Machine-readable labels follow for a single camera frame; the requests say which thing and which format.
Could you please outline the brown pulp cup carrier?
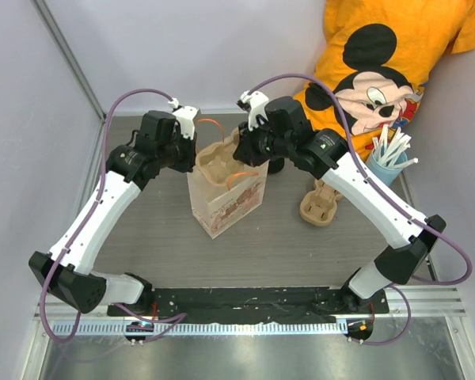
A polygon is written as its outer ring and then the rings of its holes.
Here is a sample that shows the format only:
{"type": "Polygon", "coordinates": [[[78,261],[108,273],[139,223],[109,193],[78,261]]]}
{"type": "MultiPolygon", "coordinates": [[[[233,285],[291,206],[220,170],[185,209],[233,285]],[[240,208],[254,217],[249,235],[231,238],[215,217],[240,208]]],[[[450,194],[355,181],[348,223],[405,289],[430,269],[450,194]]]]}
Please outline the brown pulp cup carrier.
{"type": "Polygon", "coordinates": [[[343,195],[323,180],[315,180],[313,190],[307,192],[299,206],[299,214],[306,222],[318,226],[328,226],[337,210],[337,203],[343,195]]]}
{"type": "Polygon", "coordinates": [[[210,184],[224,186],[228,178],[243,171],[244,164],[233,157],[239,143],[239,132],[234,129],[221,142],[214,142],[196,155],[196,168],[210,184]]]}

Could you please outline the printed paper takeout bag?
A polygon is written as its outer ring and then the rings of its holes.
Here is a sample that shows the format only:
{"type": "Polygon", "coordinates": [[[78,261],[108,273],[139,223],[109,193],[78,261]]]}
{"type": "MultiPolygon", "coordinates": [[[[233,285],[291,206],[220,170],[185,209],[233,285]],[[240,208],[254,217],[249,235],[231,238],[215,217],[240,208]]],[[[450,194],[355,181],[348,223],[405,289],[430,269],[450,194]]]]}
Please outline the printed paper takeout bag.
{"type": "Polygon", "coordinates": [[[217,238],[262,204],[267,174],[268,163],[246,166],[222,184],[212,184],[197,168],[187,175],[192,214],[210,238],[217,238]]]}

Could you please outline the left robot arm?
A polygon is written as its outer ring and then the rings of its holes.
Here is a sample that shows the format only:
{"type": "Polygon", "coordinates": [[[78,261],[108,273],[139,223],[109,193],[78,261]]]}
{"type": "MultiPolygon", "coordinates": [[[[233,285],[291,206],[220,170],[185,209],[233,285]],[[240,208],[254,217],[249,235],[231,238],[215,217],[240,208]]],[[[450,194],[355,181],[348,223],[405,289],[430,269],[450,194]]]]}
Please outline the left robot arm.
{"type": "Polygon", "coordinates": [[[82,314],[116,302],[137,316],[151,310],[153,297],[147,281],[132,274],[95,272],[93,266],[120,216],[161,169],[193,170],[199,114],[192,106],[171,113],[149,111],[131,140],[111,151],[104,179],[69,230],[47,253],[35,252],[28,261],[49,294],[82,314]]]}

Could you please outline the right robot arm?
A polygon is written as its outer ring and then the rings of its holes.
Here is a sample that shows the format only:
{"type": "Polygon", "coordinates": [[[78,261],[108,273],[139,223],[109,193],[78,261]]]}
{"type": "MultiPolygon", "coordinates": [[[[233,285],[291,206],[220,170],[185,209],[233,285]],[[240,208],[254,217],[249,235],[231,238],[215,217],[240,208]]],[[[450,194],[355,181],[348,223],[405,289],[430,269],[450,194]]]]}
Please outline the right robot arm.
{"type": "Polygon", "coordinates": [[[235,160],[256,167],[287,158],[294,166],[329,185],[357,207],[380,231],[387,247],[359,268],[342,286],[343,307],[358,313],[391,283],[406,284],[431,252],[447,224],[410,207],[383,184],[348,143],[331,129],[315,131],[299,101],[269,100],[263,93],[244,93],[237,105],[248,113],[238,127],[235,160]]]}

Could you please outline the black coffee cup far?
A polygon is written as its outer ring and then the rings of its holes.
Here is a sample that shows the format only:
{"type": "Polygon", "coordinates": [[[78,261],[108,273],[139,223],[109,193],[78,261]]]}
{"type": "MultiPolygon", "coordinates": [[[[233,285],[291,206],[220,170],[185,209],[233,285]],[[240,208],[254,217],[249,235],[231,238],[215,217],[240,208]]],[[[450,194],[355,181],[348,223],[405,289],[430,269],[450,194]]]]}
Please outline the black coffee cup far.
{"type": "Polygon", "coordinates": [[[284,158],[277,158],[274,160],[270,160],[268,163],[268,174],[277,174],[283,170],[285,166],[284,158]]]}

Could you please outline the white wrapped straws bundle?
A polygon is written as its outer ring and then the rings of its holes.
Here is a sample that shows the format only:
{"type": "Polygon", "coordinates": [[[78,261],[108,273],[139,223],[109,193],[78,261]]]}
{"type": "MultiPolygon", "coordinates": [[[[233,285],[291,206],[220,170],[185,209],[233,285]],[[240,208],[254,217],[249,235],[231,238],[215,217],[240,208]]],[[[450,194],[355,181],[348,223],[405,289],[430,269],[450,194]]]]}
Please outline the white wrapped straws bundle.
{"type": "Polygon", "coordinates": [[[399,162],[400,156],[411,147],[411,136],[405,134],[399,127],[396,129],[389,128],[385,125],[380,136],[373,137],[373,150],[370,156],[378,165],[385,169],[404,169],[410,165],[417,164],[418,158],[407,159],[399,162]]]}

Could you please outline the blue straw holder cup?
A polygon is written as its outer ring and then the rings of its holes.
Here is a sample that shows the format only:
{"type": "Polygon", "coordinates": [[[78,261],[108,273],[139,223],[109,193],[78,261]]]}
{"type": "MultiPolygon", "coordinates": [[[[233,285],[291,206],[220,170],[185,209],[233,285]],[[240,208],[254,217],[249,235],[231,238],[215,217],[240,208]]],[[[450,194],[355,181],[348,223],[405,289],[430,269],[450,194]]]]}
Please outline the blue straw holder cup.
{"type": "Polygon", "coordinates": [[[367,168],[386,186],[390,186],[393,181],[399,176],[399,174],[405,168],[390,168],[378,164],[378,161],[374,158],[374,154],[371,153],[366,160],[367,168]]]}

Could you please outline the orange Mickey Mouse pillow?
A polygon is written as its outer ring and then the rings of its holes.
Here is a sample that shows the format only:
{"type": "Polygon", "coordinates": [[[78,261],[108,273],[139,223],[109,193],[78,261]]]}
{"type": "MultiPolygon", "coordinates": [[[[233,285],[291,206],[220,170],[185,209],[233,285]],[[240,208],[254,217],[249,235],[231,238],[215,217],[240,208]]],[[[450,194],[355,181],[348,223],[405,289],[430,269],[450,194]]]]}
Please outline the orange Mickey Mouse pillow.
{"type": "Polygon", "coordinates": [[[295,99],[366,160],[383,128],[414,118],[436,63],[475,49],[475,1],[327,1],[323,27],[317,81],[295,99]]]}

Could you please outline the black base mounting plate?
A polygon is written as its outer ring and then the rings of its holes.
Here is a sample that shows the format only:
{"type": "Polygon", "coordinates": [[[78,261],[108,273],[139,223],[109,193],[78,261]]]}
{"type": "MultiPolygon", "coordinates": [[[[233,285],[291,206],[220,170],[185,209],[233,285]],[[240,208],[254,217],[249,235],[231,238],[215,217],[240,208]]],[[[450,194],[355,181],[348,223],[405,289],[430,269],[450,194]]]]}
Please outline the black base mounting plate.
{"type": "Polygon", "coordinates": [[[337,287],[156,288],[125,306],[139,316],[167,320],[184,314],[185,324],[309,324],[339,315],[388,314],[384,290],[358,301],[337,287]]]}

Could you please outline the aluminium corner frame post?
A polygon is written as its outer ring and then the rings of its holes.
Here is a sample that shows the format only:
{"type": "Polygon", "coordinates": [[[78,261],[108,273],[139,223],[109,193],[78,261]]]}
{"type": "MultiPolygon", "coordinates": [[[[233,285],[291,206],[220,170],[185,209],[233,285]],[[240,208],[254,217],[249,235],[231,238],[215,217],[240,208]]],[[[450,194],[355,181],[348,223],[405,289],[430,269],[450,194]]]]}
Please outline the aluminium corner frame post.
{"type": "Polygon", "coordinates": [[[56,47],[58,48],[61,56],[63,57],[66,65],[68,66],[81,91],[85,95],[85,98],[89,102],[92,110],[96,113],[97,118],[100,121],[104,121],[106,117],[106,112],[102,108],[87,77],[83,73],[75,54],[73,53],[66,37],[63,34],[62,29],[59,26],[59,23],[55,19],[47,2],[44,0],[32,0],[31,4],[38,13],[41,21],[43,22],[45,28],[48,31],[48,34],[53,39],[56,47]]]}

